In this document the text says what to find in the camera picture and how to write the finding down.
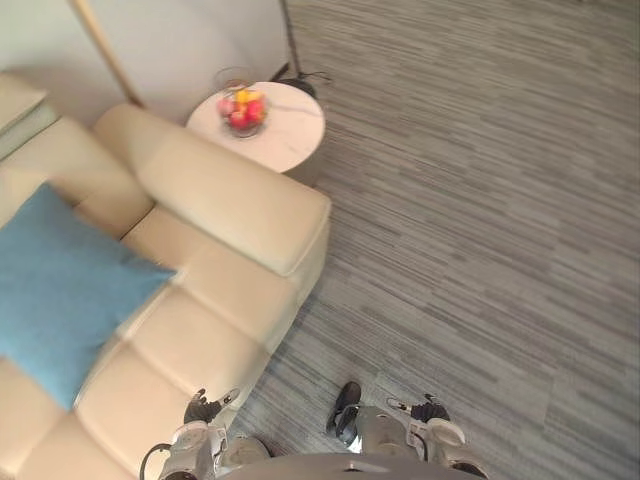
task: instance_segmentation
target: round side table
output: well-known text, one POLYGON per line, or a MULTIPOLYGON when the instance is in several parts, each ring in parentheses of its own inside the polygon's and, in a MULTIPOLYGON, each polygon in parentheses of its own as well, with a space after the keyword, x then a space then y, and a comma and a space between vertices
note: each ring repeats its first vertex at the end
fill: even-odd
POLYGON ((191 114, 187 128, 265 167, 313 186, 320 173, 321 156, 313 155, 324 136, 325 119, 320 105, 297 88, 275 82, 257 82, 269 102, 262 130, 248 138, 234 136, 220 118, 218 92, 191 114))

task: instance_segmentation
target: fruit bowl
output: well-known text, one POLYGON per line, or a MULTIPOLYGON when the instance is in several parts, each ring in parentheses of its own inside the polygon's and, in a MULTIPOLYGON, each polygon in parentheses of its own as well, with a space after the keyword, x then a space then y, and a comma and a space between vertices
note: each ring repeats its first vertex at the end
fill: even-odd
POLYGON ((227 89, 218 100, 218 113, 237 137, 250 137, 260 131, 267 117, 265 95, 252 88, 227 89))

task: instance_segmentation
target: sofa backrest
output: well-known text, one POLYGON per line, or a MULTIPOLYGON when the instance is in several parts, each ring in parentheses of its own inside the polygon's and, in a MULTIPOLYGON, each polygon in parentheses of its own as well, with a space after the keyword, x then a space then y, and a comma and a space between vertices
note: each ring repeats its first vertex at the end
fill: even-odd
POLYGON ((153 202, 124 164, 45 97, 0 73, 0 227, 49 182, 87 221, 124 236, 153 202))

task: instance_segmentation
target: sofa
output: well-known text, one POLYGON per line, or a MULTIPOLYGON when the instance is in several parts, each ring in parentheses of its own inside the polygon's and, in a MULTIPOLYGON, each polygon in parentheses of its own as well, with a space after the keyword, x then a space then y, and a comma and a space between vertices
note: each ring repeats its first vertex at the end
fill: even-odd
POLYGON ((231 424, 320 276, 330 201, 131 105, 88 130, 0 73, 0 229, 44 182, 177 273, 118 327, 68 411, 0 357, 0 479, 138 478, 198 389, 240 389, 215 419, 231 424))

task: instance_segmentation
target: cable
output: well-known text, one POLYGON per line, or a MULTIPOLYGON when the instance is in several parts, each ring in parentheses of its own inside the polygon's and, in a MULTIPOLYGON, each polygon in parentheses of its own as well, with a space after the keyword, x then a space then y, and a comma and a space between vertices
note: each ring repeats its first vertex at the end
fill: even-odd
POLYGON ((140 480, 144 480, 144 470, 147 466, 147 460, 149 460, 149 457, 151 456, 151 454, 156 451, 169 450, 170 448, 171 448, 170 443, 159 443, 151 447, 151 450, 149 450, 145 454, 144 458, 142 459, 142 463, 140 464, 140 474, 138 475, 140 480))
POLYGON ((411 432, 411 435, 413 435, 414 437, 418 437, 418 440, 422 442, 422 461, 426 462, 427 461, 427 442, 425 442, 424 438, 422 438, 420 435, 418 435, 415 432, 411 432))
POLYGON ((300 72, 300 74, 298 75, 298 78, 304 80, 305 78, 308 77, 318 77, 321 78, 325 81, 325 83, 327 85, 330 85, 333 83, 333 78, 331 78, 331 75, 329 75, 327 72, 323 72, 322 70, 318 71, 318 72, 311 72, 311 73, 305 73, 305 72, 300 72))

